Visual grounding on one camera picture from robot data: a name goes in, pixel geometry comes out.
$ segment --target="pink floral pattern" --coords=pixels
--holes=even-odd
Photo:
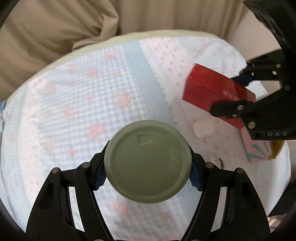
[[[70,156],[70,157],[75,156],[75,154],[76,154],[76,153],[75,153],[73,150],[70,150],[70,151],[69,151],[69,156]]]
[[[119,110],[130,110],[131,95],[127,92],[121,92],[116,95],[117,101],[113,102],[114,106],[118,106]]]
[[[96,77],[99,74],[99,70],[97,68],[89,68],[86,72],[87,77]]]
[[[196,49],[194,52],[195,52],[197,55],[201,55],[201,54],[203,54],[203,50],[200,50],[200,49]]]
[[[114,55],[114,54],[107,53],[107,54],[104,55],[104,58],[107,59],[107,60],[114,60],[114,59],[116,59],[117,57],[116,57],[116,55]]]
[[[71,106],[67,106],[64,109],[64,118],[66,120],[70,120],[70,119],[73,119],[74,116],[75,116],[75,112],[73,111],[72,107]]]
[[[87,101],[88,101],[88,102],[92,102],[93,100],[94,100],[93,96],[88,96],[88,97],[87,97]]]
[[[165,219],[170,218],[171,215],[172,215],[172,214],[171,214],[170,211],[166,211],[166,212],[161,212],[161,213],[160,213],[160,216],[163,217],[163,218],[165,218]]]
[[[54,142],[52,138],[47,138],[44,143],[44,148],[47,152],[53,152],[54,151]]]
[[[74,87],[75,83],[69,81],[69,82],[66,82],[66,86]]]
[[[46,89],[45,89],[47,94],[54,94],[56,92],[56,90],[57,90],[56,85],[47,85]]]
[[[68,66],[67,66],[67,70],[70,72],[70,73],[72,73],[74,70],[76,70],[77,69],[77,65],[76,64],[69,64]]]
[[[128,214],[128,205],[126,201],[113,201],[110,203],[110,209],[116,210],[119,216]]]
[[[101,122],[97,122],[89,127],[88,137],[90,139],[96,139],[97,141],[100,141],[101,139],[99,137],[100,135],[104,134],[105,131],[104,125]]]

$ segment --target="green jar lid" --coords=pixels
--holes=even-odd
[[[104,165],[112,187],[140,203],[157,203],[185,185],[192,157],[185,138],[173,127],[141,120],[119,130],[109,142]]]

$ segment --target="white eraser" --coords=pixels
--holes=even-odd
[[[194,135],[198,138],[211,136],[215,132],[215,120],[198,120],[193,124]]]

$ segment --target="red box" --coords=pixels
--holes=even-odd
[[[209,112],[212,104],[222,101],[235,101],[245,99],[256,101],[256,96],[239,83],[226,76],[196,64],[186,81],[183,100]],[[240,118],[223,121],[241,129],[244,124]]]

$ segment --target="bed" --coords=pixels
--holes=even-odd
[[[268,215],[287,186],[291,166],[285,143],[274,161],[250,163],[235,127],[182,100],[194,63],[233,77],[244,58],[226,41],[194,31],[152,31],[113,37],[79,49],[23,84],[3,111],[0,198],[25,230],[35,198],[53,167],[76,168],[100,152],[123,126],[143,119],[165,122],[208,161],[225,169],[242,167]],[[248,88],[262,98],[260,82]],[[213,118],[217,131],[197,138],[193,123]],[[220,227],[225,189],[213,230]],[[70,190],[74,222],[83,230]],[[120,196],[108,181],[96,192],[102,215],[115,239],[177,240],[184,234],[201,193],[190,181],[171,199],[139,204]]]

